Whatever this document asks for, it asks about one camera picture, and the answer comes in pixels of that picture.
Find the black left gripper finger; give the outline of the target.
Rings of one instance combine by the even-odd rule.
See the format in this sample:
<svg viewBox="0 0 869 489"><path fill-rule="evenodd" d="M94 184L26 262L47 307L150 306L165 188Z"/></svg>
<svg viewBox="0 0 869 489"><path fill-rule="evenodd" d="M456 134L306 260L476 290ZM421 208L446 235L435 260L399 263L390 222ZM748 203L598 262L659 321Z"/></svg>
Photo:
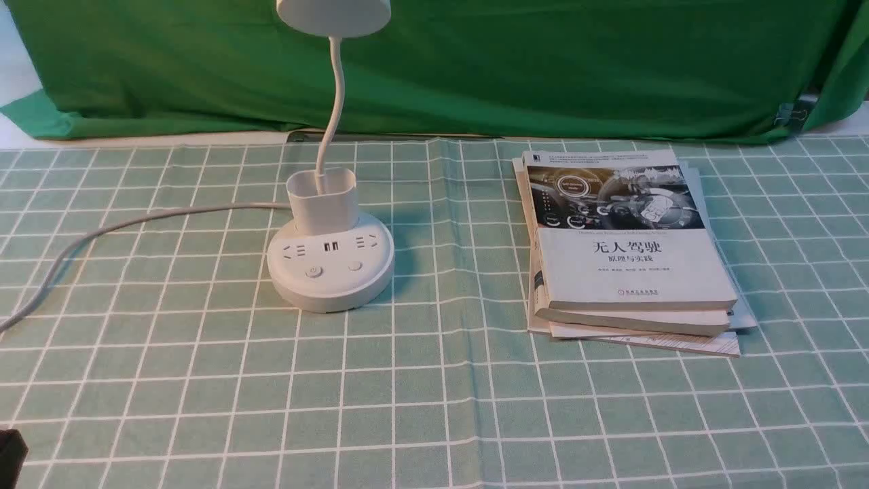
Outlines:
<svg viewBox="0 0 869 489"><path fill-rule="evenodd" d="M30 449L19 430L1 430L0 489L16 488L29 452Z"/></svg>

